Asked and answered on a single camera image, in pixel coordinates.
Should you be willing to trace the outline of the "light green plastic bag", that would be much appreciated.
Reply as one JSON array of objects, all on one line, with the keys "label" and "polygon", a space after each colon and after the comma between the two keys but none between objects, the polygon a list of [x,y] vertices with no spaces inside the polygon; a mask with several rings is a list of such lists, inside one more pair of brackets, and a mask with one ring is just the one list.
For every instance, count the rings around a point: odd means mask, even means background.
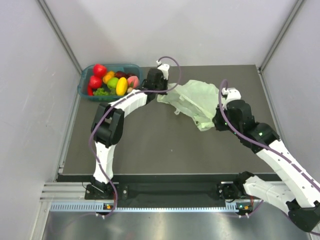
[{"label": "light green plastic bag", "polygon": [[183,85],[170,83],[175,87],[166,95],[158,95],[159,103],[171,105],[174,114],[183,114],[191,118],[200,131],[207,131],[215,126],[213,118],[219,104],[219,89],[212,83],[190,79]]}]

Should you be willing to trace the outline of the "yellow fake mango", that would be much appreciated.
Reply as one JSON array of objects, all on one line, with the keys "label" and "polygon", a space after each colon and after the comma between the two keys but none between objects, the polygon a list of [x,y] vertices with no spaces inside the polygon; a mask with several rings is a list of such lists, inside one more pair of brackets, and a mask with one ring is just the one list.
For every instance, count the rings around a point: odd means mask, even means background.
[{"label": "yellow fake mango", "polygon": [[118,79],[117,85],[116,85],[116,95],[117,96],[124,96],[128,89],[128,81],[125,77],[121,77]]}]

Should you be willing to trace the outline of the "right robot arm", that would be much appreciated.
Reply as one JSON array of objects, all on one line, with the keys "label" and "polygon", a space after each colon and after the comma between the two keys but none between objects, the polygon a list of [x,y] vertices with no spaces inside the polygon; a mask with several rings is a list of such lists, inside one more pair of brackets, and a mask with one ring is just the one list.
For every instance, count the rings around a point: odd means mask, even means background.
[{"label": "right robot arm", "polygon": [[275,185],[245,171],[233,182],[234,194],[257,197],[281,210],[300,230],[312,232],[320,223],[320,184],[290,154],[277,132],[255,121],[250,105],[242,99],[220,101],[212,121],[216,130],[237,136],[282,181]]}]

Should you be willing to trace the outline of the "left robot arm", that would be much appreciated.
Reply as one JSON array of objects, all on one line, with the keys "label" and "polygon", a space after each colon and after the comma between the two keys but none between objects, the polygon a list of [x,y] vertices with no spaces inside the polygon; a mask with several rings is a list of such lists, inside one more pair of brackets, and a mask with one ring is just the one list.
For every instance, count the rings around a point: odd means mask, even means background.
[{"label": "left robot arm", "polygon": [[86,200],[111,200],[117,195],[111,179],[117,144],[124,132],[125,117],[153,101],[158,93],[168,90],[169,65],[162,64],[148,71],[142,86],[111,103],[99,104],[91,126],[90,141],[95,144],[95,171],[86,186]]}]

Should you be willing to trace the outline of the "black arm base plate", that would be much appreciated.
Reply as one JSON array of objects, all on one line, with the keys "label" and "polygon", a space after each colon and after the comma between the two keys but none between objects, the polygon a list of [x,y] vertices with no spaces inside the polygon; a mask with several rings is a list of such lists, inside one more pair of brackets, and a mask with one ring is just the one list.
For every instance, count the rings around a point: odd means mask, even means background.
[{"label": "black arm base plate", "polygon": [[86,188],[86,200],[129,201],[142,199],[148,203],[153,200],[187,199],[188,197],[208,200],[236,200],[245,197],[244,192],[232,182],[119,182],[112,186],[110,183],[89,184]]}]

